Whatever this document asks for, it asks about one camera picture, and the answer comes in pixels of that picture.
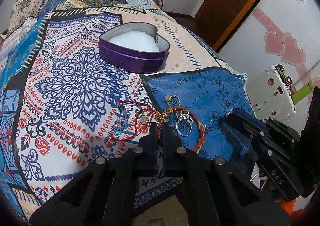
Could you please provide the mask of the white suitcase with stickers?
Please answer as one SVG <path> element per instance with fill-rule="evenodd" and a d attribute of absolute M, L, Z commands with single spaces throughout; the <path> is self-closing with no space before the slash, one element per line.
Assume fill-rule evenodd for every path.
<path fill-rule="evenodd" d="M 257 119 L 285 121 L 296 114 L 292 80 L 281 64 L 271 65 L 246 86 Z"/>

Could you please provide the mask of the green box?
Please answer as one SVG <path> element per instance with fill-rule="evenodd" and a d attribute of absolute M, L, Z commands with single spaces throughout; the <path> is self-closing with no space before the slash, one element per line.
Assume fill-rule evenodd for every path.
<path fill-rule="evenodd" d="M 310 94 L 314 89 L 314 86 L 312 84 L 312 81 L 307 82 L 304 84 L 303 87 L 301 87 L 298 91 L 296 91 L 292 96 L 292 101 L 294 104 L 299 103 L 301 100 L 303 100 L 308 94 Z"/>

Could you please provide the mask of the patterned patchwork bedspread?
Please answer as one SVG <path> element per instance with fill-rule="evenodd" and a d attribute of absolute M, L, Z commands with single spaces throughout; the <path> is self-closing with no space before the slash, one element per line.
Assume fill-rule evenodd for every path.
<path fill-rule="evenodd" d="M 102 60 L 99 37 L 146 22 L 170 43 L 165 68 L 128 72 Z M 252 113 L 247 76 L 152 0 L 18 0 L 1 47 L 1 190 L 26 222 L 97 158 L 117 158 L 149 129 L 148 107 L 181 104 L 205 128 L 199 155 L 222 157 L 251 174 L 248 143 L 218 126 L 229 110 Z"/>

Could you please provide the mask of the white wardrobe with pink hearts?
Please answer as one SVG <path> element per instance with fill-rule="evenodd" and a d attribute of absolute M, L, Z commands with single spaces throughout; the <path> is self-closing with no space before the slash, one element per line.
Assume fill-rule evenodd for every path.
<path fill-rule="evenodd" d="M 260 0 L 219 56 L 249 80 L 282 64 L 297 87 L 319 86 L 319 2 Z"/>

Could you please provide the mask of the purple heart-shaped tin box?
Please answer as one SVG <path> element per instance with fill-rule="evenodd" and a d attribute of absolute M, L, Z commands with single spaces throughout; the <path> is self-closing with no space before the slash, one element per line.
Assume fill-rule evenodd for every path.
<path fill-rule="evenodd" d="M 158 29 L 145 22 L 129 22 L 99 37 L 99 55 L 104 61 L 134 73 L 157 73 L 164 69 L 170 43 Z"/>

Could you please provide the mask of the brown wooden door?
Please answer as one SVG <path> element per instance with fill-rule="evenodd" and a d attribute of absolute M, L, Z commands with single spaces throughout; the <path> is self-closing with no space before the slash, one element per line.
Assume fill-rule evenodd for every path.
<path fill-rule="evenodd" d="M 258 0 L 204 0 L 195 15 L 195 24 L 204 41 L 215 51 L 239 27 Z"/>

